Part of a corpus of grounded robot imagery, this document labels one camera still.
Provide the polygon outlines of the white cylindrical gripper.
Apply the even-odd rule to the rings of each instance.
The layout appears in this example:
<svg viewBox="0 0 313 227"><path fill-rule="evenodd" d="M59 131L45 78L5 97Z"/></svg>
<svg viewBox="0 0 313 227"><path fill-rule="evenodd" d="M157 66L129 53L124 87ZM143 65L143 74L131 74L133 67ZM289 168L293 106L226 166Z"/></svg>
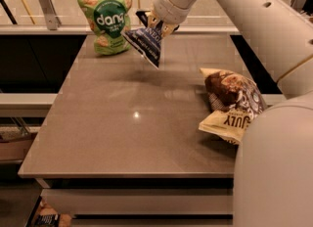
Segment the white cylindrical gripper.
<svg viewBox="0 0 313 227"><path fill-rule="evenodd" d="M160 21L161 37L164 38L178 29L189 14L193 0L153 0L153 11L146 12L147 27L156 27Z"/></svg>

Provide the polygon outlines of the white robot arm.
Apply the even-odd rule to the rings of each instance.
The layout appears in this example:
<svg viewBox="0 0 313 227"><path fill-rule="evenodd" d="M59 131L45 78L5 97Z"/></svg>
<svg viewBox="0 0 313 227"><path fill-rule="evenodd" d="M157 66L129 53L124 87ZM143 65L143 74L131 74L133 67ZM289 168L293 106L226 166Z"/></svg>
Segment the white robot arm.
<svg viewBox="0 0 313 227"><path fill-rule="evenodd" d="M179 24L197 0L153 0ZM285 96L248 127L234 171L234 227L313 227L313 25L282 0L216 0Z"/></svg>

